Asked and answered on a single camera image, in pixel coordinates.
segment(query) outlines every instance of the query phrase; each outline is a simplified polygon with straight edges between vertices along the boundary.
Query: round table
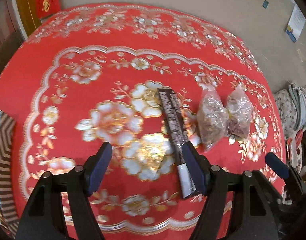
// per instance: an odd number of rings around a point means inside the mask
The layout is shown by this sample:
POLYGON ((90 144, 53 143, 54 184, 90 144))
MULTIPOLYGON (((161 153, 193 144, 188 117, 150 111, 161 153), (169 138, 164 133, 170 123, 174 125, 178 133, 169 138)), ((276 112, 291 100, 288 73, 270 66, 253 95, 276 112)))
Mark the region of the round table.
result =
MULTIPOLYGON (((199 153, 233 173, 260 169, 281 192, 283 181, 264 162, 270 151, 285 160, 279 116, 243 41, 184 13, 96 4, 48 19, 22 44, 0 77, 0 109, 16 120, 11 172, 18 214, 44 171, 68 172, 108 141, 113 157, 100 188, 90 197, 106 239, 188 239, 205 197, 181 199, 155 97, 162 87, 177 93, 199 153), (205 152, 196 112, 208 84, 223 102, 241 85, 254 111, 248 139, 230 135, 205 152), (165 156, 154 163, 150 153, 156 150, 165 156), (160 166, 155 175, 148 168, 151 164, 160 166)), ((67 194, 62 199, 74 236, 67 194)), ((219 236, 225 234, 231 205, 228 194, 219 236)))

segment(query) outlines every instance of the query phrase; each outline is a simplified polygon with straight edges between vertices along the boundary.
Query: clear plastic bag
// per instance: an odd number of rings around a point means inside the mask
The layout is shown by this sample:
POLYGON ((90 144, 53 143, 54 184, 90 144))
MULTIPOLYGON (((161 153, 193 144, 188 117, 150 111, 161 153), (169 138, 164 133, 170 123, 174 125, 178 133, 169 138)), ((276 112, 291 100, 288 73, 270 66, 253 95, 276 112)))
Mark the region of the clear plastic bag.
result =
POLYGON ((253 105, 240 85, 227 97, 226 109, 231 115, 229 132, 246 139, 251 125, 253 105))
POLYGON ((213 86, 208 86, 202 92, 197 122, 201 141, 207 150, 228 133, 229 114, 213 86))

